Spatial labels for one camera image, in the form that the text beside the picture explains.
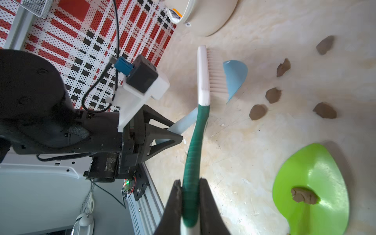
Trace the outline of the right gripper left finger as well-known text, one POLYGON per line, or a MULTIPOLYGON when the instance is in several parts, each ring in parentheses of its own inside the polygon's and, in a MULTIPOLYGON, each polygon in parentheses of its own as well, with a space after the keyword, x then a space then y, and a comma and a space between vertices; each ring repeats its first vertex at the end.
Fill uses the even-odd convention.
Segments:
POLYGON ((175 180, 154 235, 180 235, 182 217, 182 187, 181 181, 175 180))

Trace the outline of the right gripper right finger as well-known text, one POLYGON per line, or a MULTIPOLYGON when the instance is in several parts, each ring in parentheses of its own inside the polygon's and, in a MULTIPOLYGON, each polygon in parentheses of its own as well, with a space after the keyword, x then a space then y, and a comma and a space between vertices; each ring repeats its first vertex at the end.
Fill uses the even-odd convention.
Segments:
POLYGON ((209 183, 201 178, 199 181, 200 199, 200 230, 202 235, 229 235, 215 199, 212 195, 209 183))

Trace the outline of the light blue trowel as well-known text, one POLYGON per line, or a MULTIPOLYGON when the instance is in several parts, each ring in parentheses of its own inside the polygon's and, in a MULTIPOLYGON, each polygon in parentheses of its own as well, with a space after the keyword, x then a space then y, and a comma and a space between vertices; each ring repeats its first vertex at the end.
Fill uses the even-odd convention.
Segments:
MULTIPOLYGON (((241 61, 229 60, 223 63, 229 93, 228 102, 237 93, 248 75, 248 67, 241 61)), ((178 120, 167 131, 181 135, 187 131, 197 120, 198 108, 193 109, 188 115, 178 120)))

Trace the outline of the green white scrub brush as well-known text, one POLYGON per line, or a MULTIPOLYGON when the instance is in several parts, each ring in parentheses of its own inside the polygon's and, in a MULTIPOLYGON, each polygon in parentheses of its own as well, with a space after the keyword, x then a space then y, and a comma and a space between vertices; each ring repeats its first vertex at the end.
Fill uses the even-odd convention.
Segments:
POLYGON ((220 53, 200 45, 197 49, 198 114, 190 142, 182 185, 184 235, 199 232, 199 180, 204 133, 210 111, 219 114, 229 99, 226 75, 220 53))

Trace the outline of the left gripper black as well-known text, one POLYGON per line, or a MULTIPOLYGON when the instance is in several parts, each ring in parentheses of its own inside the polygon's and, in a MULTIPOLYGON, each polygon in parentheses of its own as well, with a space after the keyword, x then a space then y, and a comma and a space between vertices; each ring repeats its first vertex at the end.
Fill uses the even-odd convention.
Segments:
POLYGON ((144 151, 144 162, 162 151, 180 144, 183 137, 167 129, 149 129, 146 125, 153 119, 171 127, 174 122, 167 119, 148 105, 143 106, 135 117, 116 133, 105 145, 106 149, 90 152, 91 164, 83 173, 87 180, 114 182, 116 179, 132 180, 144 151))

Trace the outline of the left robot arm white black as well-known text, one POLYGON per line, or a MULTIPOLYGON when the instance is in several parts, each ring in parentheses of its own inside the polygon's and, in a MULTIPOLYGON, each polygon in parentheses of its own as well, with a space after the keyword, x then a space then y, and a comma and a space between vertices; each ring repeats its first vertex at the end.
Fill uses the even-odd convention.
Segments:
POLYGON ((53 154, 55 160, 91 157, 84 176, 95 183, 134 181, 143 195, 141 163, 182 141, 182 136, 150 124, 173 123, 147 105, 125 98, 120 113, 74 109, 57 69, 37 55, 1 51, 1 157, 53 154))

